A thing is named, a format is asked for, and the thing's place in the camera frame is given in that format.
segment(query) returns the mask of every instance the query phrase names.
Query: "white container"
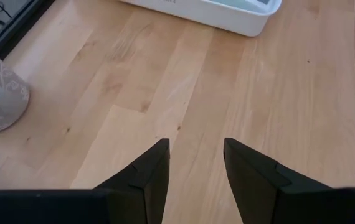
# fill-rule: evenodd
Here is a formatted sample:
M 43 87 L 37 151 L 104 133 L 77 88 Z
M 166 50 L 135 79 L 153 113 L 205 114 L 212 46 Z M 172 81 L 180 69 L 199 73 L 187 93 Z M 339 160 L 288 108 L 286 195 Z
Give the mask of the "white container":
M 121 0 L 236 32 L 259 35 L 282 0 Z

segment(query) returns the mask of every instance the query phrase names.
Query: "white plastic bin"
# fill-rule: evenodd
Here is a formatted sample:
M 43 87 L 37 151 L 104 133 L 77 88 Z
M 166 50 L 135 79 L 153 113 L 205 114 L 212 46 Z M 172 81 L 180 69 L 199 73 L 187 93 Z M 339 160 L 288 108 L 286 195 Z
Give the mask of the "white plastic bin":
M 249 37 L 261 33 L 282 0 L 122 0 Z

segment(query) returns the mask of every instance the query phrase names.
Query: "wooden floor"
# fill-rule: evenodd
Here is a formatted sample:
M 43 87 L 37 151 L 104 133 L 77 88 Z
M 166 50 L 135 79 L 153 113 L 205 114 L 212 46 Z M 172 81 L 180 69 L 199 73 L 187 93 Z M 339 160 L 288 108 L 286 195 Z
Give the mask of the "wooden floor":
M 58 0 L 6 63 L 32 98 L 0 133 L 0 189 L 94 187 L 170 138 L 164 223 L 241 223 L 224 137 L 355 186 L 354 0 L 285 0 L 256 38 Z

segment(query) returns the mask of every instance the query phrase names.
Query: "wood grain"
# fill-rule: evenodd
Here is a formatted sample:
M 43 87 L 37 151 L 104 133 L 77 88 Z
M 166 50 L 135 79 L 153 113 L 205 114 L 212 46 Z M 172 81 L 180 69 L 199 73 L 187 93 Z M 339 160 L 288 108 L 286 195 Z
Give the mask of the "wood grain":
M 6 59 L 28 110 L 0 133 L 0 189 L 91 188 L 171 139 L 164 223 L 241 223 L 233 137 L 355 186 L 355 1 L 286 0 L 248 38 L 113 0 L 63 0 Z

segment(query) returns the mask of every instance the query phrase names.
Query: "black baseboard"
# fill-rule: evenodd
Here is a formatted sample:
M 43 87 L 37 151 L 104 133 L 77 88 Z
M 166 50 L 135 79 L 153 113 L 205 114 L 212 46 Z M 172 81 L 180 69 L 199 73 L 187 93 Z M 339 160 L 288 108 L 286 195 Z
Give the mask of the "black baseboard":
M 31 0 L 0 30 L 0 59 L 4 60 L 55 0 Z

